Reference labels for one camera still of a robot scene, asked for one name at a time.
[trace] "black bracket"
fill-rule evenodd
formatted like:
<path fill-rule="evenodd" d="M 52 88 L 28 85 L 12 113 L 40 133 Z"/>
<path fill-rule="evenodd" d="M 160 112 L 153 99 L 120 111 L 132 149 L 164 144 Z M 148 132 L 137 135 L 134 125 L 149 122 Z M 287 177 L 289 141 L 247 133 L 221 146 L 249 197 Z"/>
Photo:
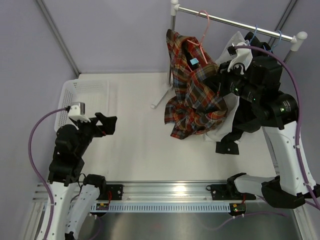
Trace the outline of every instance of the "black bracket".
<path fill-rule="evenodd" d="M 262 183 L 262 195 L 266 202 L 274 207 L 281 209 L 295 209 L 306 203 L 306 199 L 311 199 L 311 194 L 297 194 L 296 196 L 287 193 L 281 189 L 280 176 L 273 180 Z M 320 197 L 320 185 L 314 186 L 313 193 L 316 198 Z"/>
<path fill-rule="evenodd" d="M 76 240 L 75 237 L 74 237 L 74 232 L 71 231 L 69 233 L 65 233 L 64 234 L 64 239 L 65 240 Z"/>
<path fill-rule="evenodd" d="M 212 200 L 243 200 L 244 194 L 246 200 L 256 200 L 256 196 L 250 193 L 232 193 L 229 191 L 227 184 L 211 184 L 206 186 L 210 191 Z"/>
<path fill-rule="evenodd" d="M 229 207 L 230 207 L 229 215 L 234 217 L 245 214 L 247 210 L 247 205 L 245 202 L 241 204 L 230 203 Z"/>
<path fill-rule="evenodd" d="M 122 184 L 106 184 L 105 191 L 103 191 L 97 200 L 109 200 L 108 192 L 111 193 L 112 201 L 121 201 L 124 193 L 124 186 Z"/>
<path fill-rule="evenodd" d="M 228 51 L 228 53 L 230 54 L 230 56 L 237 55 L 235 46 L 229 46 L 229 47 L 227 48 L 227 51 Z"/>

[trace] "pink hanger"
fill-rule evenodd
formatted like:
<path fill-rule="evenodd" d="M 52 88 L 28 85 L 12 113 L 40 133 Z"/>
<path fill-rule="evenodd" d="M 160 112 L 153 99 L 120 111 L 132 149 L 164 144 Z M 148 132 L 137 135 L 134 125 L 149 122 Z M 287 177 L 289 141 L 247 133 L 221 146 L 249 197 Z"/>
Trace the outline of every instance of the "pink hanger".
<path fill-rule="evenodd" d="M 204 50 L 203 50 L 203 48 L 202 48 L 202 42 L 203 42 L 203 40 L 204 40 L 204 38 L 205 38 L 205 35 L 206 35 L 206 33 L 207 33 L 208 29 L 209 29 L 209 26 L 210 26 L 210 18 L 209 18 L 209 14 L 208 14 L 205 10 L 201 10 L 200 12 L 198 12 L 198 14 L 197 14 L 196 16 L 198 16 L 200 13 L 205 13 L 205 14 L 206 14 L 206 17 L 207 17 L 207 19 L 208 19 L 208 24 L 206 25 L 206 29 L 205 29 L 205 31 L 204 31 L 204 34 L 203 34 L 203 36 L 202 36 L 202 38 L 201 38 L 201 40 L 200 40 L 199 43 L 195 43 L 195 42 L 190 41 L 190 40 L 187 40 L 187 41 L 188 41 L 189 43 L 191 43 L 191 44 L 194 44 L 194 45 L 200 47 L 200 50 L 201 50 L 203 59 L 204 59 L 205 63 L 208 64 L 208 61 L 207 61 L 207 59 L 206 59 Z"/>

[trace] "blue hanger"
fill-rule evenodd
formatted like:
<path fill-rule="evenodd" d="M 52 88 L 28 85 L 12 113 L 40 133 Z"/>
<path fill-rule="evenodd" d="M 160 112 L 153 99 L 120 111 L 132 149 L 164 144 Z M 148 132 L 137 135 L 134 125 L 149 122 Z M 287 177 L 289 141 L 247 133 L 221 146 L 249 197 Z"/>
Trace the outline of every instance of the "blue hanger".
<path fill-rule="evenodd" d="M 253 37 L 249 41 L 249 45 L 251 45 L 252 40 L 255 38 L 256 33 L 257 33 L 257 29 L 258 29 L 258 25 L 255 25 L 255 31 L 254 31 Z"/>
<path fill-rule="evenodd" d="M 278 30 L 278 33 L 280 34 L 279 41 L 278 41 L 278 43 L 277 43 L 276 45 L 273 45 L 273 46 L 271 47 L 270 52 L 272 52 L 272 51 L 275 49 L 275 47 L 276 47 L 276 46 L 278 46 L 278 45 L 279 45 L 279 43 L 281 42 L 281 39 L 282 39 L 282 32 L 281 32 L 280 30 Z"/>

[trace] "clothes hanger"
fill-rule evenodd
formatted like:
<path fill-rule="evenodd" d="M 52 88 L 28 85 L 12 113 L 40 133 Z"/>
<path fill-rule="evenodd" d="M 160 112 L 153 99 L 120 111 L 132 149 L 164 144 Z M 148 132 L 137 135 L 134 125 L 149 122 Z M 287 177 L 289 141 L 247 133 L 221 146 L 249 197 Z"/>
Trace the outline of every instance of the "clothes hanger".
<path fill-rule="evenodd" d="M 203 50 L 203 47 L 202 47 L 202 42 L 203 42 L 203 40 L 204 40 L 204 38 L 205 38 L 205 35 L 206 35 L 206 33 L 207 33 L 208 29 L 209 29 L 209 26 L 210 26 L 210 18 L 209 18 L 209 14 L 208 14 L 205 10 L 199 11 L 196 16 L 198 16 L 200 13 L 205 13 L 205 14 L 206 14 L 206 17 L 207 17 L 207 19 L 208 19 L 208 24 L 206 25 L 204 34 L 203 34 L 203 36 L 202 36 L 202 38 L 201 38 L 201 40 L 200 40 L 199 43 L 195 43 L 195 42 L 193 42 L 193 41 L 191 41 L 191 40 L 187 40 L 187 41 L 188 41 L 189 43 L 191 43 L 191 44 L 194 44 L 194 45 L 200 47 L 200 50 L 201 50 L 203 59 L 204 59 L 205 63 L 208 64 L 208 61 L 207 61 L 207 59 L 206 59 L 206 56 L 205 56 L 205 53 L 204 53 L 204 50 Z"/>
<path fill-rule="evenodd" d="M 255 31 L 254 31 L 254 34 L 253 34 L 252 38 L 249 41 L 249 45 L 251 45 L 252 40 L 255 38 L 255 36 L 257 34 L 257 29 L 258 29 L 258 25 L 255 25 Z"/>
<path fill-rule="evenodd" d="M 273 45 L 273 46 L 271 47 L 270 52 L 272 52 L 272 51 L 276 48 L 276 46 L 278 46 L 278 45 L 279 45 L 279 43 L 281 42 L 281 39 L 282 39 L 282 32 L 281 32 L 280 30 L 278 30 L 277 32 L 280 34 L 279 41 L 278 41 L 278 43 L 277 43 L 276 45 Z"/>

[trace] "white floor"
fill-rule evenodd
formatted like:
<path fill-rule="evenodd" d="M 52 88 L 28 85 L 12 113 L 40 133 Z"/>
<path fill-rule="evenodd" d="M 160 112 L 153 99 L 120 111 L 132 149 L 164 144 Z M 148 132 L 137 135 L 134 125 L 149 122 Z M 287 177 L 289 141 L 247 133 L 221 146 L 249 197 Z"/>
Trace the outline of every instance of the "white floor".
<path fill-rule="evenodd" d="M 104 175 L 108 181 L 216 181 L 241 172 L 275 176 L 262 130 L 243 136 L 239 155 L 215 153 L 216 144 L 203 141 L 201 135 L 184 140 L 171 137 L 173 124 L 164 124 L 164 112 L 174 91 L 165 96 L 157 109 L 150 108 L 166 76 L 80 75 L 79 79 L 109 81 L 108 113 L 105 109 L 101 112 L 118 117 L 115 134 L 94 139 L 89 146 L 83 156 L 84 173 Z M 93 117 L 90 105 L 86 110 L 88 117 Z"/>

